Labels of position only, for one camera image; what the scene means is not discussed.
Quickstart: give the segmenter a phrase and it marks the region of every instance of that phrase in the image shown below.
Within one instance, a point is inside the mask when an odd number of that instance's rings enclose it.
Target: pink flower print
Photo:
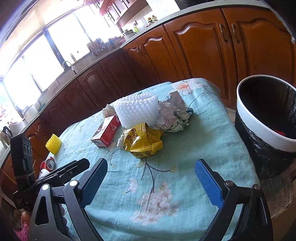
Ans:
[[[133,213],[133,216],[130,217],[130,220],[132,220],[135,223],[137,222],[141,223],[146,220],[146,215],[145,213],[141,213],[140,211],[135,211]]]
[[[142,222],[142,225],[153,224],[165,215],[176,216],[177,204],[171,203],[173,195],[167,182],[163,182],[154,193],[145,193],[137,201],[141,205],[140,211],[136,211],[130,219],[134,222]]]
[[[183,95],[189,95],[193,93],[193,90],[190,89],[189,84],[183,81],[173,84],[173,87],[175,87],[175,89]]]
[[[130,183],[129,189],[130,189],[131,193],[134,193],[138,189],[138,184],[137,184],[136,179],[131,178],[131,183]]]
[[[158,222],[158,216],[153,213],[148,213],[142,225],[148,225],[148,224],[153,224],[157,222]]]

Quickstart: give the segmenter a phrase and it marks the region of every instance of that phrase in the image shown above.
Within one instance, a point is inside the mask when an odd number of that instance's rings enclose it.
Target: faucet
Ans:
[[[62,63],[62,67],[64,68],[64,69],[66,69],[65,68],[65,63],[66,62],[68,62],[69,64],[70,64],[70,66],[71,66],[71,69],[73,70],[73,72],[75,73],[75,74],[77,74],[78,73],[78,71],[77,71],[77,69],[69,62],[69,61],[67,61],[67,60],[65,60],[63,63]]]

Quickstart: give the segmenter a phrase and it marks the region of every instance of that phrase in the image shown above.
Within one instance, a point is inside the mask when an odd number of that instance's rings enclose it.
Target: bottle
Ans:
[[[154,15],[152,15],[152,20],[153,20],[154,22],[157,22],[157,21],[158,21],[157,18],[156,18]]]
[[[134,31],[135,33],[140,32],[137,26],[134,26],[134,27],[133,27],[133,31]]]
[[[76,58],[74,57],[74,55],[72,53],[70,53],[71,58],[73,59],[74,63],[77,62]]]

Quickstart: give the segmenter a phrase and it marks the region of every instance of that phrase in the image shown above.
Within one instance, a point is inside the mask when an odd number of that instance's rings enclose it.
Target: kitchen cabinet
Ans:
[[[121,17],[128,9],[127,5],[123,0],[114,0],[113,6],[118,13],[118,15]]]
[[[25,131],[25,136],[30,140],[30,143],[32,145],[33,158],[36,158],[36,156],[38,156],[41,160],[44,161],[49,151],[37,137],[36,130],[33,127],[29,127]]]
[[[215,84],[226,107],[235,110],[237,68],[222,10],[193,13],[164,26],[186,78],[204,78]]]
[[[154,69],[160,83],[185,79],[184,72],[163,26],[136,39],[139,54],[148,69]]]
[[[123,0],[123,2],[127,5],[127,7],[131,7],[137,0]]]
[[[53,99],[52,102],[41,113],[41,119],[50,126],[53,134],[60,136],[67,127],[72,125],[71,116],[63,107],[58,98]]]
[[[120,97],[125,97],[143,89],[121,50],[105,57],[99,64]]]
[[[109,4],[106,8],[106,13],[108,14],[108,16],[110,17],[111,21],[116,24],[118,22],[118,20],[120,19],[119,14],[116,12],[113,4]]]
[[[123,48],[138,79],[149,87],[185,79],[184,72],[163,26],[140,36]]]
[[[222,11],[233,39],[238,81],[267,74],[293,83],[295,46],[276,15],[259,8],[230,7]]]
[[[35,135],[43,146],[46,145],[47,141],[53,134],[50,126],[43,122],[41,118],[37,118],[29,128],[33,128],[35,130]]]
[[[69,113],[71,124],[82,121],[99,111],[77,80],[66,86],[57,99]]]
[[[103,14],[103,18],[105,19],[106,23],[108,24],[108,26],[111,28],[112,26],[114,26],[114,22],[112,21],[111,17],[109,16],[109,14],[105,11]]]
[[[80,75],[77,81],[94,102],[97,111],[102,110],[107,104],[120,98],[99,63]]]
[[[160,83],[154,67],[149,62],[148,65],[145,63],[143,54],[140,53],[136,41],[132,41],[124,46],[122,51],[144,88]]]

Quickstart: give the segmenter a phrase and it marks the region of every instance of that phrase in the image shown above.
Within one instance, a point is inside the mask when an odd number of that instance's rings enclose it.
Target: window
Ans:
[[[64,60],[74,63],[71,54],[79,60],[90,52],[87,47],[89,42],[97,38],[108,42],[109,38],[121,35],[117,26],[109,26],[89,6],[77,9],[44,31],[45,35],[29,45],[3,80],[18,111],[38,100],[40,94],[64,71],[61,65]]]
[[[10,121],[20,121],[21,117],[15,110],[3,83],[0,83],[0,130]]]
[[[41,94],[23,58],[19,58],[11,67],[4,84],[14,103],[22,110],[26,105],[33,105]]]
[[[42,91],[64,71],[44,35],[25,51],[24,59]]]
[[[78,60],[89,53],[86,44],[90,42],[90,39],[84,33],[74,14],[61,19],[48,31],[63,58],[71,64],[74,63],[74,60],[70,54],[73,54]]]
[[[92,41],[100,38],[108,42],[109,38],[118,37],[121,32],[118,27],[112,24],[110,27],[103,17],[95,15],[89,6],[82,7],[75,11],[75,15],[85,28]]]

